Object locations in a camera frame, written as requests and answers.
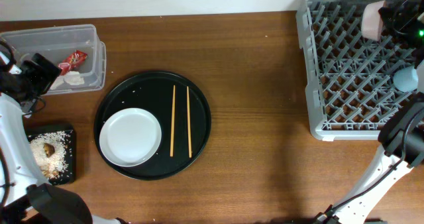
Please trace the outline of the white plate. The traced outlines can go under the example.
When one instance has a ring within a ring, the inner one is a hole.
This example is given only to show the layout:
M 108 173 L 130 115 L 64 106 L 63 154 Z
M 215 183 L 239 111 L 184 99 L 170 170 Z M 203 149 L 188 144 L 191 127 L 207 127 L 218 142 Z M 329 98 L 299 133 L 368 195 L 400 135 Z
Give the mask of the white plate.
M 151 112 L 139 108 L 114 113 L 104 122 L 99 135 L 101 154 L 110 163 L 124 168 L 148 161 L 161 141 L 159 121 Z

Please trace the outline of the wooden chopstick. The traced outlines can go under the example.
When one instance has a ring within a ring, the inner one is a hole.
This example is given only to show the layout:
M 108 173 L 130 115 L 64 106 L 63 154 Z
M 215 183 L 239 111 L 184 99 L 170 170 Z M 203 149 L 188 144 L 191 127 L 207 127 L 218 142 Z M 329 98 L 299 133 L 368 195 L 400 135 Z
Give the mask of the wooden chopstick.
M 171 118 L 171 133 L 170 133 L 170 157 L 174 156 L 175 109 L 176 109 L 176 86 L 173 85 L 172 118 Z
M 187 99 L 187 143 L 188 143 L 188 156 L 192 158 L 192 141 L 191 141 L 191 107 L 190 107 L 190 88 L 186 87 Z

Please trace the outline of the brown food scrap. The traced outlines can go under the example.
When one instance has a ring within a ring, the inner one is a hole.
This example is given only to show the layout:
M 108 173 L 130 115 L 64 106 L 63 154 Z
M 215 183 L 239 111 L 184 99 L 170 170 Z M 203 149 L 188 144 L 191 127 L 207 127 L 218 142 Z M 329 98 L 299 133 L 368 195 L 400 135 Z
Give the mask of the brown food scrap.
M 49 143 L 44 143 L 43 149 L 47 158 L 50 158 L 55 153 L 54 146 Z

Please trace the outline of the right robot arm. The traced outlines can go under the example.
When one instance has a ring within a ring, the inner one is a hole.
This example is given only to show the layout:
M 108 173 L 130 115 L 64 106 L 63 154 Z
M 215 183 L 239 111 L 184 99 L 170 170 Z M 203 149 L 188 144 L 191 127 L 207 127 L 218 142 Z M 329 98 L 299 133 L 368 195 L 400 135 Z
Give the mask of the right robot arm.
M 423 0 L 305 0 L 297 30 L 311 134 L 379 144 L 365 173 L 315 223 L 364 223 L 423 162 Z

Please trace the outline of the white bowl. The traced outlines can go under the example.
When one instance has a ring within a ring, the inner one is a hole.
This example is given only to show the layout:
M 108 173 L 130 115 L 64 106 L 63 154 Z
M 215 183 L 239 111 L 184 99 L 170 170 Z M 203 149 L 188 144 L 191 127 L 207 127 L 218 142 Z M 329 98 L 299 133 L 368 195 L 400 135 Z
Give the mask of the white bowl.
M 385 6 L 386 1 L 378 1 L 365 7 L 361 22 L 361 33 L 364 38 L 380 41 L 383 21 L 378 11 Z

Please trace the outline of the red snack wrapper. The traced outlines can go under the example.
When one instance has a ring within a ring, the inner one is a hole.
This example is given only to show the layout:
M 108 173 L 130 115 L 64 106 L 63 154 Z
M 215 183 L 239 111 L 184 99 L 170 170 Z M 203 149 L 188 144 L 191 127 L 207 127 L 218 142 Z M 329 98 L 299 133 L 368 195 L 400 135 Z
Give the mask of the red snack wrapper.
M 79 68 L 87 59 L 88 54 L 80 50 L 75 50 L 70 54 L 65 60 L 58 64 L 59 69 L 61 69 L 61 76 L 66 75 L 68 72 Z

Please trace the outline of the light blue cup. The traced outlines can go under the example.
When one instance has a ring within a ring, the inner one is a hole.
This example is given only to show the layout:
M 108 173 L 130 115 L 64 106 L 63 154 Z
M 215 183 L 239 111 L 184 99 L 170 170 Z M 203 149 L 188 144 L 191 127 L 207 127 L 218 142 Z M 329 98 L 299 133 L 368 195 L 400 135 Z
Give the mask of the light blue cup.
M 413 66 L 403 68 L 394 74 L 394 86 L 402 92 L 417 89 L 418 80 L 417 70 Z

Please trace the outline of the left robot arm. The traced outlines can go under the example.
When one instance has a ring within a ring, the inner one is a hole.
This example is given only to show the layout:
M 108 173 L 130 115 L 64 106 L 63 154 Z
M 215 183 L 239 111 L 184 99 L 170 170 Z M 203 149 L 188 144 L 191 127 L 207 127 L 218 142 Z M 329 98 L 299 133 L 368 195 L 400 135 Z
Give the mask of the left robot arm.
M 122 223 L 91 214 L 79 195 L 49 183 L 38 167 L 23 126 L 60 69 L 40 54 L 17 64 L 11 50 L 1 51 L 1 221 L 19 223 L 32 207 L 29 223 Z

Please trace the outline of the white tissue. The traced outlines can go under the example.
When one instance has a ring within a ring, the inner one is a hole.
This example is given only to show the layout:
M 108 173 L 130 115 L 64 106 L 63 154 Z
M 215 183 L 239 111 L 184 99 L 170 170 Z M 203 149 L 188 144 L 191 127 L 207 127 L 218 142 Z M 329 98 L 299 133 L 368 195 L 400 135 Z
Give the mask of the white tissue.
M 82 85 L 85 83 L 85 80 L 79 72 L 70 71 L 63 76 L 57 77 L 54 83 L 50 86 L 50 89 L 56 89 L 64 83 L 67 83 L 68 85 Z

